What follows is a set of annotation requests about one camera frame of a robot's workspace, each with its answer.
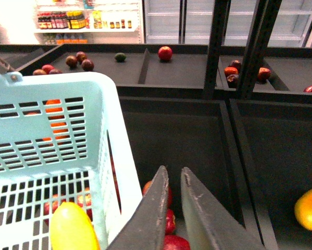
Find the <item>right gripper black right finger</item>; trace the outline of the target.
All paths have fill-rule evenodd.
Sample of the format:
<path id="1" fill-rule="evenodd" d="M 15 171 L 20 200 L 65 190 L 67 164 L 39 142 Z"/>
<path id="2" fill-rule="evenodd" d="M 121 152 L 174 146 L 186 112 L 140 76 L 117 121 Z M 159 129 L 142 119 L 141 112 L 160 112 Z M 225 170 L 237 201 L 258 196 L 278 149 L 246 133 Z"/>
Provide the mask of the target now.
<path id="1" fill-rule="evenodd" d="M 181 200 L 191 249 L 265 249 L 188 167 L 181 170 Z"/>

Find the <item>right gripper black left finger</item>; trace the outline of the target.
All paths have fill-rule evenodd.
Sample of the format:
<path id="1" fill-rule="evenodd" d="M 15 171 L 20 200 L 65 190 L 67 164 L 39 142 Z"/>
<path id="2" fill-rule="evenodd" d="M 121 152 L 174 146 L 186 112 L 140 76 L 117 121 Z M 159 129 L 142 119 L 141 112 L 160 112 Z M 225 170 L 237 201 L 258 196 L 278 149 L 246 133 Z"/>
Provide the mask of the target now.
<path id="1" fill-rule="evenodd" d="M 168 187 L 167 169 L 160 166 L 131 219 L 109 244 L 108 249 L 163 249 Z"/>

